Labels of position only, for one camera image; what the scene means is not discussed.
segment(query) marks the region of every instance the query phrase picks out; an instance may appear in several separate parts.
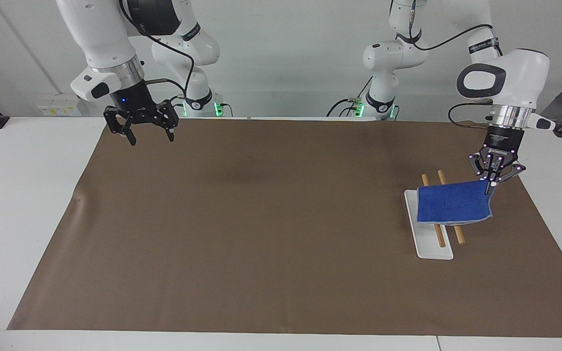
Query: brown surface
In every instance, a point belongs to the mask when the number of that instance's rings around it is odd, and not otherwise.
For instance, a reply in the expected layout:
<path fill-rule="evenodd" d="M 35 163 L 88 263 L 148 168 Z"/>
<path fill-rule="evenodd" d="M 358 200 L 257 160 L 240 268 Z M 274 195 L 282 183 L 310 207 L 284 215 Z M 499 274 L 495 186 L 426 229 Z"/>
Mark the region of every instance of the brown surface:
<path fill-rule="evenodd" d="M 454 260 L 415 256 L 404 189 L 439 168 L 472 180 L 482 131 L 135 132 L 101 137 L 9 329 L 562 337 L 562 253 L 518 178 Z"/>

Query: brown table mat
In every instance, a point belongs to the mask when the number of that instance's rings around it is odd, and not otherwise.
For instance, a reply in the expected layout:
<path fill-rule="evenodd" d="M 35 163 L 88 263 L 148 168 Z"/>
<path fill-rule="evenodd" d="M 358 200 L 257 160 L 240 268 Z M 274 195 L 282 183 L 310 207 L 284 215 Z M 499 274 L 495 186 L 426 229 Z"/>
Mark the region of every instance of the brown table mat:
<path fill-rule="evenodd" d="M 515 178 L 455 259 L 404 189 L 473 180 L 484 131 L 182 120 L 105 131 L 9 329 L 562 337 L 562 253 Z"/>

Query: white table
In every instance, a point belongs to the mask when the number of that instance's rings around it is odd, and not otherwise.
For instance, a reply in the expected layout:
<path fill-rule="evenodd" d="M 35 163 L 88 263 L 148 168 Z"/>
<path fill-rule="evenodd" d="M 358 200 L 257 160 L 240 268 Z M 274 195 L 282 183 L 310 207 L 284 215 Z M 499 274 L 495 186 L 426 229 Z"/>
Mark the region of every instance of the white table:
<path fill-rule="evenodd" d="M 562 339 L 545 338 L 5 331 L 103 126 L 96 117 L 29 117 L 0 130 L 0 350 L 562 350 Z M 562 139 L 528 131 L 520 154 L 522 181 L 562 249 Z"/>

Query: blue cloth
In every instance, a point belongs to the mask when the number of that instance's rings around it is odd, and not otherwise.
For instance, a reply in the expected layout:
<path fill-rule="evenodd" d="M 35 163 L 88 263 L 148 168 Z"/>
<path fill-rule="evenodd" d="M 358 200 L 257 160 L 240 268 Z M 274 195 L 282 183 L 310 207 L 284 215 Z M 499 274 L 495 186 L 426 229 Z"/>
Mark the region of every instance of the blue cloth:
<path fill-rule="evenodd" d="M 418 188 L 418 222 L 464 225 L 492 216 L 486 180 Z"/>

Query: white tray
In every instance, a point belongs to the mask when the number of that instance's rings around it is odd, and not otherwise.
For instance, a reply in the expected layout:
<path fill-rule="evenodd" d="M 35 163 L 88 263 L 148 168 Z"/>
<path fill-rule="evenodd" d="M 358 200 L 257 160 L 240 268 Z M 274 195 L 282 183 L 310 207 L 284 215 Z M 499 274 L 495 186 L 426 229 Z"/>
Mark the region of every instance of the white tray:
<path fill-rule="evenodd" d="M 448 240 L 448 235 L 446 234 L 446 226 L 441 226 L 446 247 L 439 247 L 435 225 L 418 223 L 418 191 L 404 191 L 404 200 L 406 201 L 406 210 L 409 213 L 413 241 L 415 242 L 415 252 L 418 254 L 418 257 L 433 260 L 453 259 L 454 255 L 450 247 L 450 240 Z"/>

